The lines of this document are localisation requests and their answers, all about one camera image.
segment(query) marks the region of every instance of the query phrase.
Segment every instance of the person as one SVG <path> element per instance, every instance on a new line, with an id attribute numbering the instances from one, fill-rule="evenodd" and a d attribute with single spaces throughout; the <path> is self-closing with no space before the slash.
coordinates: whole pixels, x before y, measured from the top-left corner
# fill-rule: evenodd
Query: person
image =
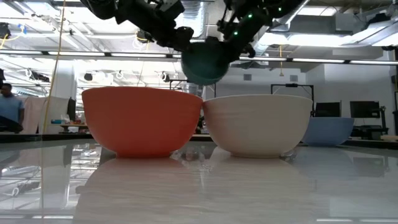
<path id="1" fill-rule="evenodd" d="M 24 103 L 11 92 L 12 85 L 4 83 L 1 87 L 0 117 L 9 119 L 22 125 L 24 122 Z"/>

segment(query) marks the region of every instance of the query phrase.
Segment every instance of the ceramic bowl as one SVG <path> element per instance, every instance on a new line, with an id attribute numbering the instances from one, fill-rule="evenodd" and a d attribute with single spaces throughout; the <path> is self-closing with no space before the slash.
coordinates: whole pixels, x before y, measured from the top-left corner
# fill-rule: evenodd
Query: ceramic bowl
<path id="1" fill-rule="evenodd" d="M 309 146 L 337 146 L 351 135 L 354 118 L 311 118 L 303 142 Z"/>
<path id="2" fill-rule="evenodd" d="M 202 99 L 143 87 L 92 88 L 82 93 L 90 133 L 119 157 L 164 157 L 190 140 Z"/>
<path id="3" fill-rule="evenodd" d="M 303 138 L 312 100 L 287 95 L 241 95 L 203 104 L 211 138 L 238 157 L 278 157 Z"/>

